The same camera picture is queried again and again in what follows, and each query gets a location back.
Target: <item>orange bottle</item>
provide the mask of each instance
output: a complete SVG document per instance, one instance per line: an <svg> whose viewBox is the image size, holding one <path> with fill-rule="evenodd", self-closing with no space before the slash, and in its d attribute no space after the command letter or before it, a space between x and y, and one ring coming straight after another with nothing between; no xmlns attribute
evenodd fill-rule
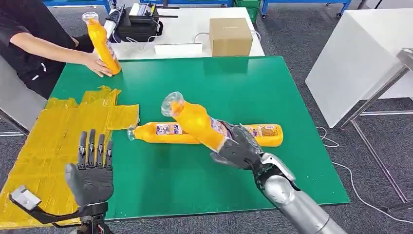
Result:
<svg viewBox="0 0 413 234"><path fill-rule="evenodd" d="M281 145L283 134L278 124L243 125L263 147ZM149 122L136 128L128 129L130 140L144 140L148 143L201 144L195 137L183 131L177 122Z"/></svg>
<svg viewBox="0 0 413 234"><path fill-rule="evenodd" d="M203 106L185 101L179 92L173 92L164 99L161 111L164 116L173 117L180 124L183 131L194 136L215 152L221 149L228 138L232 139L230 132L220 121L210 117Z"/></svg>
<svg viewBox="0 0 413 234"><path fill-rule="evenodd" d="M108 44L106 30L99 23L99 15L96 12L86 12L83 14L82 19L86 22L89 37L100 59L111 70L112 75L118 74L120 72L120 64L113 49Z"/></svg>

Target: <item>silver robotic arm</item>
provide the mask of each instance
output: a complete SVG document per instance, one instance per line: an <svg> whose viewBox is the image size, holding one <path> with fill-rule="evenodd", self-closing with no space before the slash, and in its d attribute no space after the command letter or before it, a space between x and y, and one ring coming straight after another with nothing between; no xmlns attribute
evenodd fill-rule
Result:
<svg viewBox="0 0 413 234"><path fill-rule="evenodd" d="M222 123L231 132L218 153L219 163L252 170L257 188L301 234L346 234L309 195L294 183L294 174L275 155L265 153L242 125Z"/></svg>
<svg viewBox="0 0 413 234"><path fill-rule="evenodd" d="M309 195L294 185L294 175L279 158L269 153L264 153L263 158L266 158L265 163L275 165L283 173L268 177L263 193L300 233L346 233Z"/></svg>

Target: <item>yellow taped surface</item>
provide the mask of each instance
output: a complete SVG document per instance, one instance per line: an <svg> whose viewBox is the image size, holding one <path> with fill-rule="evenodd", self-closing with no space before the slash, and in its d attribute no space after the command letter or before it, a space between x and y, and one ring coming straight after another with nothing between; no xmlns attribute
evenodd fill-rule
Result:
<svg viewBox="0 0 413 234"><path fill-rule="evenodd" d="M39 206L48 213L64 215L77 209L64 179L64 166L77 161L80 133L94 128L98 142L101 133L110 136L110 130L138 122L139 105L116 106L119 93L101 86L99 91L86 91L79 105L73 98L48 101L1 191L0 229L44 226L9 200L9 194L20 185L39 197ZM78 219L71 219L59 224L77 223Z"/></svg>

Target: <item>gray carpet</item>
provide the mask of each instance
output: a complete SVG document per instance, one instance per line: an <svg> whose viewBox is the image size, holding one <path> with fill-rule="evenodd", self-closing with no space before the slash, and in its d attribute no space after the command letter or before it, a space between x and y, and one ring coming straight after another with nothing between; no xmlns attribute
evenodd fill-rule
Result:
<svg viewBox="0 0 413 234"><path fill-rule="evenodd" d="M360 0L354 0L350 9L356 9ZM327 128L317 104L314 102L304 80L320 54L338 20L335 14L340 4L271 4L266 19L258 17L256 29L262 36L266 55L281 55L300 90L302 98L317 126ZM80 17L85 9L51 8L63 27L74 36L86 32ZM104 14L103 8L96 9ZM372 109L413 109L408 98L383 100ZM413 199L413 137L412 117L362 117L358 120L377 153L388 165L390 172L398 177L398 183L409 199ZM362 140L352 126L344 131L328 130L328 137L340 144L338 148L327 148L332 161L344 164L353 170L355 185L362 198L380 206L398 202L396 193L370 156ZM4 183L8 171L23 144L23 137L0 138L0 176ZM413 225L399 223L362 204L351 188L350 175L342 168L337 172L347 190L351 203L325 207L332 218L351 234L411 234ZM413 209L398 212L398 218L413 220ZM141 219L121 223L109 223L115 233L142 234L294 234L295 229L278 211L236 214L205 215L183 218ZM0 234L67 233L55 228L0 231Z"/></svg>

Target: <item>green crate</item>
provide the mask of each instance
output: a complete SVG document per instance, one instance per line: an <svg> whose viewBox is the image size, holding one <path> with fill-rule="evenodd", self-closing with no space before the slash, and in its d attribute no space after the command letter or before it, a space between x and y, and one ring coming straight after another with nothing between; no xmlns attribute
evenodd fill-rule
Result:
<svg viewBox="0 0 413 234"><path fill-rule="evenodd" d="M261 0L234 0L238 7L260 7Z"/></svg>
<svg viewBox="0 0 413 234"><path fill-rule="evenodd" d="M257 20L257 14L258 14L259 8L258 7L247 7L246 11L248 12L251 21L255 23L255 21Z"/></svg>
<svg viewBox="0 0 413 234"><path fill-rule="evenodd" d="M239 2L243 2L245 4L245 2L254 2L254 1L252 1L252 0L234 0L234 6L235 7L245 7L245 6L238 5ZM255 21L257 20L257 14L258 14L258 11L260 9L260 1L256 1L256 2L258 3L258 6L256 6L256 7L245 7L246 11L248 12L249 17L250 17L250 19L253 23L255 23Z"/></svg>

